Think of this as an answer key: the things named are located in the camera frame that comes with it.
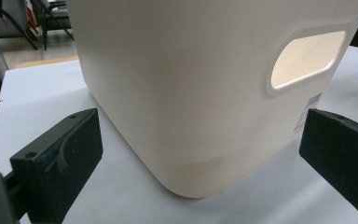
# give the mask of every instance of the chair leg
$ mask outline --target chair leg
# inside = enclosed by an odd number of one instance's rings
[[[28,24],[31,25],[32,29],[34,30],[35,33],[39,34],[36,30],[36,27],[34,27],[34,24],[31,23],[30,21],[28,21]]]
[[[53,19],[61,26],[61,28],[69,35],[69,37],[71,37],[71,39],[75,41],[74,36],[69,33],[69,31],[62,25],[62,23],[55,18]]]
[[[31,37],[34,41],[37,41],[36,36],[34,35],[34,33],[32,33],[32,31],[31,31],[29,28],[26,30],[26,33],[27,33],[27,35],[28,35],[29,37]]]
[[[37,46],[34,44],[32,39],[27,35],[27,33],[24,31],[22,35],[25,37],[25,39],[28,40],[28,42],[31,44],[31,46],[34,48],[34,50],[37,50]]]
[[[42,39],[43,39],[43,45],[45,46],[45,50],[47,50],[48,49],[48,27],[46,27],[46,25],[43,26]]]

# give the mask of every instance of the white table surface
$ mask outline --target white table surface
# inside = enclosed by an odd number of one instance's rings
[[[299,140],[204,199],[168,192],[84,83],[78,61],[7,71],[0,95],[0,172],[64,117],[97,107],[103,159],[63,223],[358,223],[358,212],[298,155]],[[358,121],[358,49],[349,48],[319,106]],[[28,223],[27,217],[21,223]]]

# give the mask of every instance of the label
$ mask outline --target label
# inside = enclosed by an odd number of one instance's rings
[[[304,108],[303,112],[301,113],[300,119],[295,127],[295,133],[301,132],[304,129],[305,121],[307,119],[308,110],[315,108],[316,105],[319,103],[319,99],[321,99],[322,93],[317,94],[316,96],[310,98],[308,101],[307,106]]]

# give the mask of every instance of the cream-colored box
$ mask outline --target cream-colored box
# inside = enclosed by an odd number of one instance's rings
[[[191,198],[300,135],[358,27],[358,0],[67,4],[93,96],[155,177]]]

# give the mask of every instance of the gray floor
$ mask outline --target gray floor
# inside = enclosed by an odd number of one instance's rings
[[[39,42],[36,43],[38,50],[34,50],[25,38],[0,39],[0,46],[9,69],[14,69],[21,63],[77,55],[75,41],[65,31],[48,32],[47,50],[44,50],[40,32],[36,36],[39,38]]]

